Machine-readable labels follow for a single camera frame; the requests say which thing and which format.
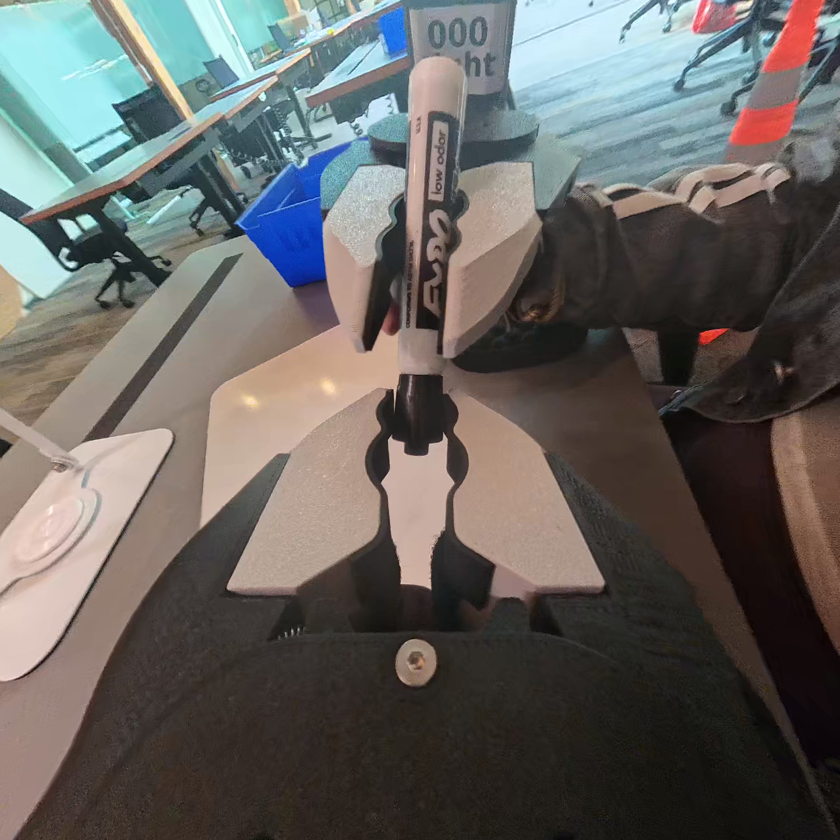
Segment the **white whiteboard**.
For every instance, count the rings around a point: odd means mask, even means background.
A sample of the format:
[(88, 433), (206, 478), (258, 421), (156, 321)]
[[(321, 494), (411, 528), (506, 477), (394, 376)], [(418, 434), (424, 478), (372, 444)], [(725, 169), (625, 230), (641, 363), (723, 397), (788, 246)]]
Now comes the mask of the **white whiteboard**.
[[(382, 334), (372, 352), (356, 353), (341, 327), (222, 384), (209, 405), (200, 525), (315, 427), (368, 392), (396, 384), (396, 338)], [(453, 485), (447, 442), (433, 444), (418, 457), (391, 441), (389, 453), (384, 489), (402, 582), (430, 588), (431, 555), (445, 527)]]

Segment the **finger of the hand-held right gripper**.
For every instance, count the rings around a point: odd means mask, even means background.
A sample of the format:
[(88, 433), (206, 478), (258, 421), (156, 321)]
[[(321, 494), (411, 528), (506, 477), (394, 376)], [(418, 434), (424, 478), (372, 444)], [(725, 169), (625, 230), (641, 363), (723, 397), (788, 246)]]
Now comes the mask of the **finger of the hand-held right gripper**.
[(330, 299), (359, 353), (373, 350), (403, 270), (405, 186), (402, 167), (362, 165), (323, 222)]
[(500, 319), (537, 253), (538, 215), (530, 162), (497, 162), (460, 175), (465, 208), (448, 260), (441, 355), (453, 360)]

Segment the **black office chair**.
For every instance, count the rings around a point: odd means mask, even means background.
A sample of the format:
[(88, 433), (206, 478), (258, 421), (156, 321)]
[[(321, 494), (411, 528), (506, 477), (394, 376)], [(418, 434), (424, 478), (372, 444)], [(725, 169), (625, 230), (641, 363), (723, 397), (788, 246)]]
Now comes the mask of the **black office chair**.
[(110, 234), (99, 226), (81, 232), (78, 238), (71, 238), (57, 219), (40, 220), (31, 226), (24, 225), (22, 219), (31, 210), (31, 206), (20, 201), (12, 194), (1, 190), (1, 212), (13, 219), (21, 228), (26, 228), (44, 245), (56, 261), (69, 272), (78, 272), (81, 268), (101, 264), (108, 260), (112, 263), (112, 272), (101, 286), (95, 301), (102, 309), (111, 309), (112, 303), (103, 296), (111, 287), (116, 287), (117, 300), (124, 308), (133, 308), (134, 301), (125, 296), (127, 284), (134, 282), (134, 274), (149, 276), (128, 257)]

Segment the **black knobbly rounded object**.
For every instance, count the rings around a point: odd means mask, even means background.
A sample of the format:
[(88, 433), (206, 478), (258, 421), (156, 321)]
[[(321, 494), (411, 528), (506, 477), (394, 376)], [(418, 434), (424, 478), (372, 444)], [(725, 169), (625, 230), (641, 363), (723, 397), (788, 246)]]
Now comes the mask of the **black knobbly rounded object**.
[(513, 322), (502, 318), (452, 363), (462, 371), (491, 374), (551, 364), (576, 352), (588, 330), (566, 322)]

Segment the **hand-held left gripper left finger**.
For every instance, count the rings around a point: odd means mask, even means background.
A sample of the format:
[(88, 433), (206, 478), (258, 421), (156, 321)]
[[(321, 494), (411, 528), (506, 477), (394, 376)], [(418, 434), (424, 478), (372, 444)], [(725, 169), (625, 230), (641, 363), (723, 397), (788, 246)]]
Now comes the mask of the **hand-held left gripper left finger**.
[(354, 626), (397, 626), (403, 593), (383, 480), (393, 391), (372, 391), (294, 447), (227, 582), (229, 592), (336, 601)]

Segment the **black whiteboard marker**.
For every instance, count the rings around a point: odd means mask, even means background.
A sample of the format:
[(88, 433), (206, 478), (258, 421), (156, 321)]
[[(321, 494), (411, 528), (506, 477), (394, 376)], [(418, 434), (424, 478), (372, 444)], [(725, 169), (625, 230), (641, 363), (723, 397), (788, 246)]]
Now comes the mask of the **black whiteboard marker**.
[(408, 84), (401, 376), (441, 375), (448, 259), (455, 240), (467, 79), (454, 59), (421, 59)]

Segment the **person's right hand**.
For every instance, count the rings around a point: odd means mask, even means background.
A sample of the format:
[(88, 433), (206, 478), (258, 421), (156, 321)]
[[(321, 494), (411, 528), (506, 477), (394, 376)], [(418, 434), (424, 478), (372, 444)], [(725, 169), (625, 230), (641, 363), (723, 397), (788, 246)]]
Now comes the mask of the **person's right hand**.
[(497, 339), (505, 350), (573, 325), (564, 315), (566, 278), (560, 257), (566, 216), (566, 207), (560, 207), (542, 220), (531, 267), (498, 324)]

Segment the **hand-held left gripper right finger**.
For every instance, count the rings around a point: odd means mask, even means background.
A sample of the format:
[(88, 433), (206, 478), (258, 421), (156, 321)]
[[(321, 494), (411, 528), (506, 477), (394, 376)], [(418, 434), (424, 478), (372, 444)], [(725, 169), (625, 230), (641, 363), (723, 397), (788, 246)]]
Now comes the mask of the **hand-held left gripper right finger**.
[(463, 605), (482, 616), (515, 599), (535, 613), (545, 597), (602, 594), (603, 573), (543, 447), (463, 392), (444, 407), (453, 485), (431, 563), (437, 620), (459, 622)]

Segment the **person's right forearm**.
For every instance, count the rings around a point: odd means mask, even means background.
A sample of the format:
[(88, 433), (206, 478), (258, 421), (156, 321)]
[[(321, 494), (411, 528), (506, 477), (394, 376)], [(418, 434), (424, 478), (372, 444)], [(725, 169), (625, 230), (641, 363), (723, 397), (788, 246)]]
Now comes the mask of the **person's right forearm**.
[(563, 313), (589, 329), (749, 331), (838, 309), (838, 135), (763, 164), (575, 184), (560, 251)]

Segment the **blue plastic bin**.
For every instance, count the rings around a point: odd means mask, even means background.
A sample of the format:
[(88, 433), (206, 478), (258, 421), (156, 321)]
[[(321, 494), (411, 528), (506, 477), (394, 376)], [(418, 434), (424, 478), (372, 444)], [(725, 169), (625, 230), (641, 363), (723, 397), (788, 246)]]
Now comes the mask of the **blue plastic bin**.
[(289, 163), (246, 208), (237, 226), (291, 288), (326, 278), (321, 176), (351, 147), (342, 143)]

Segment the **black marker cap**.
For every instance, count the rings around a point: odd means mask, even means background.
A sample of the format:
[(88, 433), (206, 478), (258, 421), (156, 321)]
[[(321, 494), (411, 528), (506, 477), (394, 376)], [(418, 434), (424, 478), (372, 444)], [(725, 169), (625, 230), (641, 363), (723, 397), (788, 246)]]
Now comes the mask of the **black marker cap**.
[(423, 457), (444, 433), (443, 375), (401, 373), (394, 395), (393, 439), (403, 445), (406, 455)]

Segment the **white table sign stand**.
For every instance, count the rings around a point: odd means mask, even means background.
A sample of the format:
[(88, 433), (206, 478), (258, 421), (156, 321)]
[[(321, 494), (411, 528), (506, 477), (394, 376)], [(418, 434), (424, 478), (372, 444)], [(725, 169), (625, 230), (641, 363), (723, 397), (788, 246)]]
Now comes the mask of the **white table sign stand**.
[(2, 429), (50, 472), (1, 537), (1, 680), (20, 679), (56, 648), (175, 440), (156, 428), (67, 450), (2, 411)]

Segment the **wooden office desk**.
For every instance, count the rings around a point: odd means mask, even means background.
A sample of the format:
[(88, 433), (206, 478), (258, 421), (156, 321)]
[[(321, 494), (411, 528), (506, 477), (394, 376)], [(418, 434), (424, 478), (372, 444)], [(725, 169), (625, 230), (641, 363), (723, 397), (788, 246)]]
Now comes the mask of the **wooden office desk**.
[(362, 45), (306, 94), (308, 109), (327, 107), (337, 124), (406, 112), (411, 68), (406, 50), (391, 56), (379, 41)]
[(228, 150), (227, 133), (237, 128), (236, 118), (247, 109), (265, 107), (261, 100), (275, 87), (279, 78), (270, 75), (205, 106), (199, 113), (179, 122), (173, 129), (147, 140), (93, 172), (79, 183), (28, 210), (20, 223), (33, 226), (40, 222), (90, 216), (101, 230), (113, 235), (124, 247), (123, 254), (154, 283), (161, 284), (167, 272), (158, 267), (117, 225), (107, 218), (104, 209), (110, 198), (128, 186), (137, 185), (150, 196), (168, 189), (173, 182), (189, 177), (209, 204), (224, 218), (228, 238), (244, 236), (238, 220), (245, 212), (236, 183), (230, 181), (216, 163), (214, 153)]

